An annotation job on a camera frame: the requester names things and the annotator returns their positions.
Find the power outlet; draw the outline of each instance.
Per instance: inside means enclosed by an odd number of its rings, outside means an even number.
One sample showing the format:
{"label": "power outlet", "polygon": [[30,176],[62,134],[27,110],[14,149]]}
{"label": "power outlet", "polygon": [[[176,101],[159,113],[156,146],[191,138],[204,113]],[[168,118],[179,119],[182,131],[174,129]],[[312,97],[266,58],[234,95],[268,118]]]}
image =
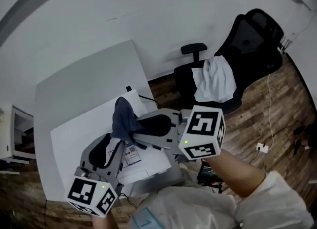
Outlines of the power outlet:
{"label": "power outlet", "polygon": [[257,150],[257,151],[260,151],[260,152],[268,153],[268,146],[267,146],[267,145],[264,145],[264,147],[263,147],[263,144],[262,144],[262,143],[258,143],[258,144],[256,145],[256,150]]}

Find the black mesh chair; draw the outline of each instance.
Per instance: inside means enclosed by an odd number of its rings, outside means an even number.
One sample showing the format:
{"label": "black mesh chair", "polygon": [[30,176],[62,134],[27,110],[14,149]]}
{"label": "black mesh chair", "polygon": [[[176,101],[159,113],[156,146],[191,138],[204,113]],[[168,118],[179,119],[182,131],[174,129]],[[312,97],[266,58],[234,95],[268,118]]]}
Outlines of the black mesh chair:
{"label": "black mesh chair", "polygon": [[257,29],[262,31],[265,40],[270,41],[276,47],[279,46],[284,32],[273,18],[260,9],[250,10],[246,14],[246,17],[254,22],[253,25],[257,27]]}
{"label": "black mesh chair", "polygon": [[[224,103],[196,101],[194,94],[197,88],[191,69],[203,67],[204,61],[199,61],[198,53],[207,47],[198,43],[197,46],[190,44],[181,48],[183,54],[193,53],[194,55],[193,63],[174,70],[177,89],[189,108],[193,105],[218,107],[222,108],[224,114],[228,114],[242,105],[241,98],[245,88],[282,66],[282,56],[276,46],[277,37],[273,36],[275,33],[267,33],[265,26],[263,28],[261,23],[257,22],[260,19],[258,15],[253,15],[251,11],[248,13],[251,14],[236,17],[228,38],[215,53],[215,56],[223,55],[231,66],[237,85],[232,99]],[[274,20],[266,13],[264,14],[270,19],[270,24],[273,24],[271,20]]]}

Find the white cloth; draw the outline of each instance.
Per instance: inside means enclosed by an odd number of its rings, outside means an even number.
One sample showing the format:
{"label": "white cloth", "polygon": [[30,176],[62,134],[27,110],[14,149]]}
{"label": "white cloth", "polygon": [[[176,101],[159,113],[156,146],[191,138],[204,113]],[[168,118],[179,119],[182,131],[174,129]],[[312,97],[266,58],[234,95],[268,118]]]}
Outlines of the white cloth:
{"label": "white cloth", "polygon": [[233,98],[237,89],[233,72],[223,56],[205,60],[203,68],[192,68],[197,87],[194,94],[196,101],[225,102]]}
{"label": "white cloth", "polygon": [[309,229],[313,219],[304,201],[277,173],[271,172],[247,198],[201,188],[169,187],[149,197],[147,207],[165,229]]}

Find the dark blue cloth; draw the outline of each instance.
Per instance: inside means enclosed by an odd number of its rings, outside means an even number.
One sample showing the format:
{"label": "dark blue cloth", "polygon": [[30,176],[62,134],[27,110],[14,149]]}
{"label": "dark blue cloth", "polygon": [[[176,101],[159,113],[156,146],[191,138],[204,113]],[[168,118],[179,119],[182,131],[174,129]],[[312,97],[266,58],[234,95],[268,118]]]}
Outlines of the dark blue cloth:
{"label": "dark blue cloth", "polygon": [[137,145],[141,149],[146,149],[146,146],[135,143],[132,138],[134,132],[144,129],[145,128],[138,123],[130,103],[124,97],[119,97],[115,102],[112,116],[111,137],[119,138],[122,141]]}

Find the white sleeve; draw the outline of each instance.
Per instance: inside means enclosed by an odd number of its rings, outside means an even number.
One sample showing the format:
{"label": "white sleeve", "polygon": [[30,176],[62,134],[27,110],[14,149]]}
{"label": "white sleeve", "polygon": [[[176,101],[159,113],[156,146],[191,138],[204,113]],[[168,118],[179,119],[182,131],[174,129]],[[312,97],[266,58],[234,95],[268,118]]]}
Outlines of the white sleeve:
{"label": "white sleeve", "polygon": [[276,171],[238,203],[235,219],[243,229],[309,229],[313,224],[302,198]]}

